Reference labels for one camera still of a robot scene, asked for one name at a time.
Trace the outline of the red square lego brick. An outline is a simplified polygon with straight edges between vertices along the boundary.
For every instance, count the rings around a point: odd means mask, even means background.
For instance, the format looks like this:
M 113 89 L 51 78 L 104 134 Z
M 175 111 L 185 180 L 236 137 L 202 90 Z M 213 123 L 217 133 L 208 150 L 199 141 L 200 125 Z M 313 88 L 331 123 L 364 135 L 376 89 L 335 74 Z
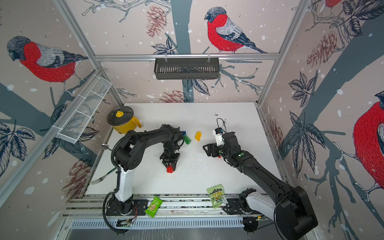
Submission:
M 171 165 L 168 165 L 167 166 L 167 173 L 173 173 L 174 172 L 174 169 Z

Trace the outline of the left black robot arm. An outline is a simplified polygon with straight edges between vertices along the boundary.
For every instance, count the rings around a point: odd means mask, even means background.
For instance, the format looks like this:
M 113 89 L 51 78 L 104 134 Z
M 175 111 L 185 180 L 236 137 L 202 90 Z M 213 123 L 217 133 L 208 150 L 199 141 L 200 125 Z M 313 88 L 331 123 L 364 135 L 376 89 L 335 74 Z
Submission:
M 149 132 L 128 131 L 112 149 L 111 162 L 117 169 L 117 186 L 104 200 L 103 215 L 137 214 L 133 200 L 133 182 L 135 169 L 142 162 L 145 150 L 153 145 L 163 144 L 164 151 L 160 160 L 168 171 L 174 172 L 180 158 L 178 150 L 182 145 L 179 142 L 183 141 L 183 132 L 166 124 Z

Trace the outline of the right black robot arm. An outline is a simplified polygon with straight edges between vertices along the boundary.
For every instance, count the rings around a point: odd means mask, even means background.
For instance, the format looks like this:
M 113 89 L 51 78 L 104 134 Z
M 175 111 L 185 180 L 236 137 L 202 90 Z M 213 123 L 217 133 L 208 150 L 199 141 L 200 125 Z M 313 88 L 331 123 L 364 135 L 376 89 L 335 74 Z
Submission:
M 287 240 L 298 240 L 318 226 L 313 206 L 303 188 L 294 188 L 265 169 L 252 154 L 241 149 L 234 132 L 216 128 L 213 135 L 216 143 L 203 146 L 207 156 L 222 157 L 267 194 L 263 197 L 254 189 L 242 192 L 244 212 L 257 211 L 273 220 L 280 237 Z

